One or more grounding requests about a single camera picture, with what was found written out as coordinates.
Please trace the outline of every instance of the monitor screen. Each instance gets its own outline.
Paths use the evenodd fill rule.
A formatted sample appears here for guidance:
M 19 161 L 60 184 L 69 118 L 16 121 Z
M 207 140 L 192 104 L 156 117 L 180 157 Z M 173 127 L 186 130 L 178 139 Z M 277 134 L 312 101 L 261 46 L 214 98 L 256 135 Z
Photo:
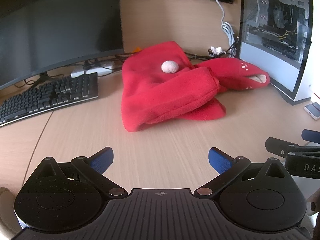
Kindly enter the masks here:
M 123 51 L 119 0 L 0 0 L 0 89 Z
M 313 0 L 242 0 L 239 57 L 294 98 L 311 44 Z

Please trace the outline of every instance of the red plush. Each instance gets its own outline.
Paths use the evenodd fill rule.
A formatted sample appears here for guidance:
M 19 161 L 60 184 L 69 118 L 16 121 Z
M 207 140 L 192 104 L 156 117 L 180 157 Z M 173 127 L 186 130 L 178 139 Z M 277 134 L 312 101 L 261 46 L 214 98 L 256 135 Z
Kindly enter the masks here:
M 162 72 L 161 65 L 168 60 L 178 63 L 177 73 Z M 266 77 L 264 83 L 248 78 L 259 74 Z M 214 98 L 217 93 L 228 89 L 254 89 L 269 82 L 266 72 L 238 59 L 213 59 L 193 66 L 173 41 L 129 57 L 124 62 L 122 77 L 122 121 L 130 132 L 171 118 L 221 118 L 226 110 Z

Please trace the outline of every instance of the white pc tower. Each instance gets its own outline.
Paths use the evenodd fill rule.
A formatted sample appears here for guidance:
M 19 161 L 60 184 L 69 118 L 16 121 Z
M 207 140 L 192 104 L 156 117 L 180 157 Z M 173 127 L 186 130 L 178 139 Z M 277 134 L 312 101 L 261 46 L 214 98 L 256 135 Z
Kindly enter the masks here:
M 242 0 L 237 56 L 267 71 L 292 105 L 313 94 L 316 18 L 314 0 Z

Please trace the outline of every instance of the white ball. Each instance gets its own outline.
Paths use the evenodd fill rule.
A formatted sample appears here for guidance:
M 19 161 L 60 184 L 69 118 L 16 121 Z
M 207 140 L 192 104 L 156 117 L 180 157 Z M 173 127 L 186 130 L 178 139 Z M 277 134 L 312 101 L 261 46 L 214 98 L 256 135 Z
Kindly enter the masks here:
M 179 70 L 179 65 L 172 60 L 168 60 L 162 64 L 161 69 L 164 73 L 176 73 Z

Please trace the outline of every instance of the spacebar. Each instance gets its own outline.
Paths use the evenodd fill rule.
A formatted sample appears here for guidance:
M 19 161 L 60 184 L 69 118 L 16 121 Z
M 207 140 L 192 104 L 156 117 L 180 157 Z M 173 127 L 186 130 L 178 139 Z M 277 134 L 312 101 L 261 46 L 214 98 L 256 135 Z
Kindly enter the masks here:
M 11 119 L 11 118 L 19 117 L 19 115 L 23 115 L 23 114 L 26 114 L 26 113 L 27 113 L 27 110 L 26 110 L 26 109 L 22 109 L 22 110 L 20 110 L 20 111 L 14 112 L 14 113 L 12 113 L 12 114 L 6 115 L 6 116 L 4 117 L 4 119 L 7 121 L 7 120 L 9 120 L 9 119 Z

